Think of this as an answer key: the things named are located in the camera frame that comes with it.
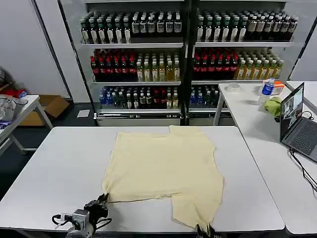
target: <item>green cloth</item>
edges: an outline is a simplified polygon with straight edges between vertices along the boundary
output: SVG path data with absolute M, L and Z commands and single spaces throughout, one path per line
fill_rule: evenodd
M 264 108 L 268 110 L 274 117 L 278 117 L 281 114 L 281 102 L 279 97 L 272 97 L 264 104 Z

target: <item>laptop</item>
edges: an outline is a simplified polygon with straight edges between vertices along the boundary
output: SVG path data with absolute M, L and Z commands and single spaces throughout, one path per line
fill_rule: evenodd
M 317 162 L 317 123 L 303 114 L 304 83 L 281 103 L 280 142 Z

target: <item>refrigerator shelf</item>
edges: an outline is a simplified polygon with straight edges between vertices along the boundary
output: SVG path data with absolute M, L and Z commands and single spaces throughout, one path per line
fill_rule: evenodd
M 123 44 L 82 44 L 90 49 L 148 49 L 148 48 L 182 48 L 183 42 L 177 43 L 123 43 Z

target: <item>drink refrigerator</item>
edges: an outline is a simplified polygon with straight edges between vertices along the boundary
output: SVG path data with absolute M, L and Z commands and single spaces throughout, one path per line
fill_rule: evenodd
M 300 58 L 307 40 L 315 28 L 316 6 L 314 0 L 258 0 L 258 1 L 227 1 L 227 0 L 59 0 L 59 8 L 63 16 L 66 29 L 72 43 L 79 68 L 82 72 L 83 80 L 86 84 L 87 90 L 91 96 L 91 100 L 95 106 L 95 119 L 99 125 L 136 125 L 136 126 L 160 126 L 160 125 L 212 125 L 212 119 L 216 111 L 217 101 L 214 97 L 214 102 L 208 105 L 193 105 L 190 103 L 192 88 L 197 90 L 198 87 L 208 88 L 217 91 L 219 83 L 229 82 L 245 82 L 256 83 L 258 79 L 251 80 L 235 80 L 228 78 L 206 77 L 200 75 L 196 78 L 193 68 L 195 67 L 195 53 L 200 54 L 202 51 L 230 51 L 236 52 L 252 51 L 252 52 L 271 52 L 278 55 L 280 59 L 284 60 L 282 72 L 280 75 L 281 81 L 287 81 L 292 75 L 292 71 Z M 290 41 L 241 41 L 241 42 L 197 42 L 197 26 L 199 25 L 199 14 L 206 9 L 215 12 L 243 12 L 252 11 L 274 11 L 287 12 L 288 15 L 296 15 L 298 17 L 298 25 L 292 39 Z M 135 12 L 152 12 L 155 11 L 156 20 L 160 11 L 164 15 L 171 11 L 173 19 L 175 12 L 180 13 L 182 21 L 182 30 L 180 34 L 158 35 L 148 34 L 133 35 L 131 32 L 130 42 L 125 39 L 122 43 L 117 41 L 114 44 L 102 43 L 101 41 L 94 42 L 88 40 L 85 42 L 81 32 L 81 19 L 90 12 L 103 14 L 107 12 L 111 14 L 131 13 L 129 20 L 133 21 Z M 167 63 L 166 56 L 172 55 L 173 65 L 174 56 L 179 58 L 180 80 L 179 81 L 139 81 L 135 76 L 133 79 L 127 79 L 125 75 L 113 78 L 98 78 L 93 74 L 91 67 L 91 56 L 95 56 L 94 51 L 97 49 L 99 54 L 102 51 L 106 55 L 113 54 L 115 51 L 120 51 L 122 55 L 127 53 L 131 55 L 133 51 L 136 55 L 143 55 L 142 62 L 146 54 L 151 57 L 154 53 L 157 58 L 160 53 L 164 54 L 164 63 Z M 109 88 L 119 87 L 118 90 L 124 88 L 125 91 L 131 88 L 131 91 L 138 87 L 138 97 L 140 96 L 140 89 L 144 87 L 146 92 L 150 87 L 152 100 L 154 98 L 154 90 L 167 91 L 168 87 L 173 92 L 177 88 L 178 106 L 175 108 L 166 107 L 152 107 L 144 106 L 139 109 L 128 109 L 126 105 L 121 106 L 107 105 L 101 103 L 100 94 L 102 89 L 110 90 Z M 222 109 L 220 124 L 231 123 L 230 113 L 226 107 Z

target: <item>cardboard box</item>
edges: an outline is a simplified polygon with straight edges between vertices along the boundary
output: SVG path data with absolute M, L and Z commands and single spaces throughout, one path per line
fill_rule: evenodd
M 44 111 L 52 118 L 57 118 L 68 106 L 69 103 L 59 95 L 39 95 L 40 104 Z M 36 111 L 31 112 L 20 125 L 41 126 L 45 125 Z

